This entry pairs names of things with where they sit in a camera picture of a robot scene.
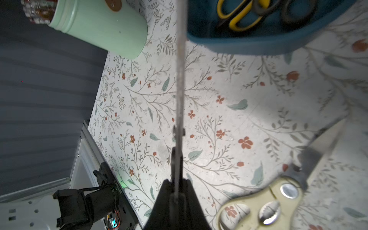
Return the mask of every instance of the scissors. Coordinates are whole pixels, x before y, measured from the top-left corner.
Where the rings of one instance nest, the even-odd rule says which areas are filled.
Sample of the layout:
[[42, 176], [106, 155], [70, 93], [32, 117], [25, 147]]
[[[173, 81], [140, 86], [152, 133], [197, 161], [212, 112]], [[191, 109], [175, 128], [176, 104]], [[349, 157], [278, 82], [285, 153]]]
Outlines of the scissors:
[[298, 156], [301, 167], [292, 164], [281, 177], [260, 192], [225, 203], [216, 215], [218, 229], [222, 230], [222, 227], [228, 229], [220, 216], [226, 207], [236, 204], [245, 204], [251, 211], [240, 220], [235, 230], [290, 229], [294, 211], [308, 185], [313, 182], [331, 156], [345, 124], [346, 119], [340, 120], [305, 148]]
[[[220, 28], [225, 24], [229, 24], [229, 28], [235, 32], [246, 31], [255, 25], [257, 25], [264, 17], [274, 13], [279, 7], [281, 7], [281, 21], [283, 24], [300, 28], [305, 25], [311, 17], [314, 15], [317, 9], [318, 0], [309, 0], [308, 12], [303, 17], [293, 17], [290, 13], [290, 6], [295, 0], [276, 0], [276, 2], [270, 6], [270, 0], [243, 0], [235, 10], [229, 14], [222, 12], [222, 6], [225, 0], [219, 0], [217, 2], [217, 15], [220, 18], [220, 22], [216, 28]], [[237, 23], [244, 18], [250, 11], [255, 12], [258, 18], [250, 25], [246, 27], [238, 27]]]
[[[224, 24], [229, 24], [229, 28], [235, 32], [246, 31], [252, 27], [254, 27], [257, 23], [259, 23], [263, 16], [259, 16], [252, 24], [246, 27], [238, 27], [236, 24], [244, 18], [252, 9], [253, 0], [243, 0], [235, 10], [233, 10], [229, 14], [222, 13], [222, 6], [225, 0], [219, 0], [217, 2], [217, 15], [220, 18], [220, 22], [216, 26], [216, 28], [222, 27]], [[270, 0], [259, 0], [258, 3], [261, 5], [260, 8], [267, 8], [270, 5]]]
[[308, 12], [303, 17], [290, 16], [290, 6], [295, 0], [276, 0], [276, 2], [268, 7], [263, 8], [263, 3], [259, 0], [254, 0], [252, 10], [259, 16], [267, 16], [272, 14], [281, 7], [281, 21], [289, 26], [302, 27], [305, 25], [311, 17], [316, 13], [318, 0], [309, 0]]

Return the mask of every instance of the scissors pivot screw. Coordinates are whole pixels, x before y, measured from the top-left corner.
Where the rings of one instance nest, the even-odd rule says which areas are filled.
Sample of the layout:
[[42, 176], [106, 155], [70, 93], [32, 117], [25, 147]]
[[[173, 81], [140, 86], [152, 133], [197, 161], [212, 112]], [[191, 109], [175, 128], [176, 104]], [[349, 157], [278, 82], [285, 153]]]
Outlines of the scissors pivot screw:
[[289, 199], [295, 199], [299, 196], [298, 189], [292, 184], [283, 184], [280, 190], [282, 195]]
[[176, 136], [176, 126], [173, 127], [173, 135]]

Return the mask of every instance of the yellow-handled scissors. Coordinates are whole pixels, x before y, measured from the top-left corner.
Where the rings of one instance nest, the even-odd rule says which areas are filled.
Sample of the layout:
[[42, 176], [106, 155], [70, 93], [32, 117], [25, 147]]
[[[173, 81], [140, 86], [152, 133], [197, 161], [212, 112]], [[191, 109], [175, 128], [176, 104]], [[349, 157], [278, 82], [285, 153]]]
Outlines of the yellow-handled scissors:
[[[253, 26], [255, 26], [257, 23], [260, 22], [260, 20], [262, 19], [262, 16], [259, 16], [252, 24], [246, 26], [246, 27], [238, 27], [237, 24], [238, 22], [244, 18], [249, 11], [252, 9], [252, 3], [253, 0], [243, 0], [237, 8], [235, 8], [235, 10], [233, 10], [231, 13], [229, 14], [224, 14], [222, 13], [222, 6], [224, 4], [225, 0], [219, 0], [217, 2], [217, 15], [220, 18], [220, 22], [218, 23], [217, 27], [221, 27], [224, 24], [229, 24], [229, 28], [233, 31], [236, 32], [242, 32], [242, 31], [246, 31], [250, 28], [252, 28]], [[270, 5], [270, 0], [259, 0], [258, 1], [259, 5], [262, 8], [268, 8]]]
[[345, 123], [346, 119], [337, 122], [305, 148], [298, 156], [301, 167], [292, 164], [284, 175], [262, 191], [225, 203], [216, 215], [218, 229], [228, 229], [220, 216], [226, 207], [236, 204], [247, 205], [250, 213], [239, 221], [235, 230], [290, 229], [293, 214], [304, 192], [332, 154]]

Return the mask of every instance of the black-handled scissors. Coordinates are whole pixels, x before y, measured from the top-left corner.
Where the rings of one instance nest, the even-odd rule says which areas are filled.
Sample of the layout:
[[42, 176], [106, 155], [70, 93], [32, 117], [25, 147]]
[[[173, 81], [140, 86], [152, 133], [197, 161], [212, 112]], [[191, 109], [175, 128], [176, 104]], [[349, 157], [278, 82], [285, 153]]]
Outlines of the black-handled scissors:
[[296, 0], [276, 0], [270, 7], [263, 8], [259, 4], [259, 0], [253, 0], [252, 10], [257, 15], [265, 17], [281, 7], [281, 21], [288, 26], [301, 27], [305, 25], [316, 12], [318, 0], [309, 0], [308, 12], [303, 17], [298, 18], [290, 15], [290, 6], [294, 1]]

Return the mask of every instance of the metal blade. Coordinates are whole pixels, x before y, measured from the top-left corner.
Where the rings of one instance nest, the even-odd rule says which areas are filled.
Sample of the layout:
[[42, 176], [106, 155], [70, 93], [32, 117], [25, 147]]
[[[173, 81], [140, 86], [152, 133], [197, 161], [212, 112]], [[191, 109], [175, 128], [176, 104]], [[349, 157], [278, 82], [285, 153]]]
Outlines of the metal blade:
[[300, 183], [304, 191], [307, 190], [308, 185], [313, 182], [326, 161], [330, 158], [338, 140], [343, 134], [346, 121], [344, 118], [334, 124], [298, 155], [298, 159], [301, 162], [300, 171], [297, 171], [298, 167], [294, 165], [284, 175], [295, 179]]
[[335, 149], [338, 140], [343, 134], [346, 119], [342, 119], [326, 130], [314, 140], [308, 148], [301, 153], [302, 171], [308, 177], [307, 183], [311, 184], [319, 171], [324, 167]]
[[178, 199], [180, 178], [180, 158], [182, 156], [183, 116], [184, 116], [184, 87], [185, 87], [185, 42], [187, 40], [187, 0], [177, 1], [177, 80], [176, 80], [176, 129], [175, 139], [175, 172], [174, 193]]

